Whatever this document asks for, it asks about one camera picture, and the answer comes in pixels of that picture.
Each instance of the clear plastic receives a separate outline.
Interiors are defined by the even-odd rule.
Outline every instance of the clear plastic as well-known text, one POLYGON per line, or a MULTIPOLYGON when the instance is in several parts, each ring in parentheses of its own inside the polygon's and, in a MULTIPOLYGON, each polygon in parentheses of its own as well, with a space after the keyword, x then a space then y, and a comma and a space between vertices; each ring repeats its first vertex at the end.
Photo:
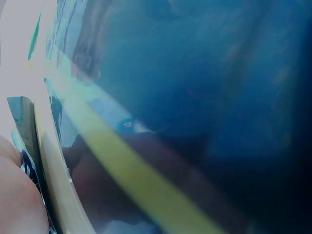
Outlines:
POLYGON ((41 65, 98 234, 311 230, 298 189, 311 161, 311 12, 283 0, 57 2, 39 27, 41 65))

